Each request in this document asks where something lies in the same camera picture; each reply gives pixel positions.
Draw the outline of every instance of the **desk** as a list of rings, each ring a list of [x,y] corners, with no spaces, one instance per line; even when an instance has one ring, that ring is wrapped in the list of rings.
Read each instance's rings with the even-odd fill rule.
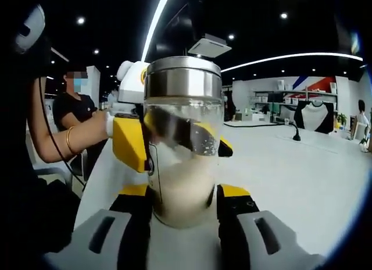
[[[219,159],[217,183],[251,192],[260,210],[269,210],[297,233],[309,253],[328,255],[341,240],[363,201],[372,155],[353,141],[292,126],[233,128],[223,136],[234,155]],[[108,141],[85,188],[75,227],[99,209],[109,209],[123,184],[143,183],[119,162]]]

